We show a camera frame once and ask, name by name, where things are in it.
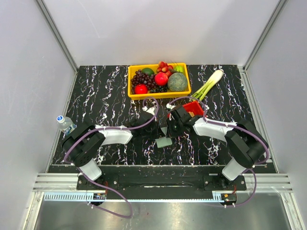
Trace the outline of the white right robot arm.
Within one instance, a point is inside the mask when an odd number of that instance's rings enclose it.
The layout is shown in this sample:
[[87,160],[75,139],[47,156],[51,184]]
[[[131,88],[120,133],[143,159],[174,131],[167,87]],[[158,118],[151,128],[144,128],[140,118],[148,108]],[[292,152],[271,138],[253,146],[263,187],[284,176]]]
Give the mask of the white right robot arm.
[[218,139],[227,144],[232,159],[222,169],[218,184],[228,190],[236,183],[236,178],[268,153],[268,144],[248,120],[239,122],[221,122],[206,118],[204,115],[192,115],[183,106],[170,110],[167,118],[168,135],[178,137],[184,133],[194,133]]

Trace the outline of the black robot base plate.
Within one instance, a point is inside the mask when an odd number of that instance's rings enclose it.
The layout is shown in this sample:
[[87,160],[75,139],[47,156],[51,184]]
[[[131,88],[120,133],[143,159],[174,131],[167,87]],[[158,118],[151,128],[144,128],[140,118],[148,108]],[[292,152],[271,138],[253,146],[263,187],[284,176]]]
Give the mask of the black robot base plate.
[[233,182],[222,177],[221,166],[101,166],[97,182],[109,186],[127,199],[144,194],[199,198],[208,192],[243,192],[243,176]]

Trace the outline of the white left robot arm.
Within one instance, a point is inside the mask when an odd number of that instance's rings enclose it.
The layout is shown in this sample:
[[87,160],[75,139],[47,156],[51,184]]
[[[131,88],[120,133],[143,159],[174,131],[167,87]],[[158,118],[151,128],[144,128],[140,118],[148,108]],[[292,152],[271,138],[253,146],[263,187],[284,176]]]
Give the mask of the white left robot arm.
[[137,124],[126,126],[100,126],[83,123],[68,134],[62,144],[65,152],[64,161],[74,165],[86,176],[87,183],[93,189],[104,184],[102,171],[94,161],[99,148],[103,145],[128,144],[133,137],[148,129],[155,121],[157,107],[143,107],[143,111],[151,115],[150,119],[140,118]]

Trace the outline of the red plastic card tray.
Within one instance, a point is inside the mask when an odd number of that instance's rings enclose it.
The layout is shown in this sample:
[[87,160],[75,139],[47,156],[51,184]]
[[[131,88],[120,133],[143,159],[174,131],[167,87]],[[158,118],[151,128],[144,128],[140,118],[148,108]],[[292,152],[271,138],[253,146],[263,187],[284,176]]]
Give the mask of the red plastic card tray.
[[184,104],[183,108],[190,114],[191,117],[204,115],[204,111],[197,101]]

